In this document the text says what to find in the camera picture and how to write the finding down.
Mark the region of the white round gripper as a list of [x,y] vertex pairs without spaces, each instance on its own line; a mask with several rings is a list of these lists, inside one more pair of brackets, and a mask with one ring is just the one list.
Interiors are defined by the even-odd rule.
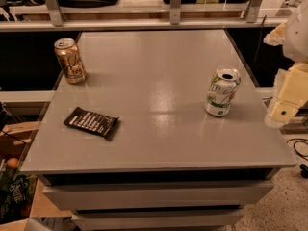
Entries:
[[288,70],[279,69],[273,84],[273,98],[267,108],[265,123],[270,128],[288,124],[308,102],[308,0],[302,0],[290,15],[270,31],[263,43],[283,44],[283,54],[294,62]]

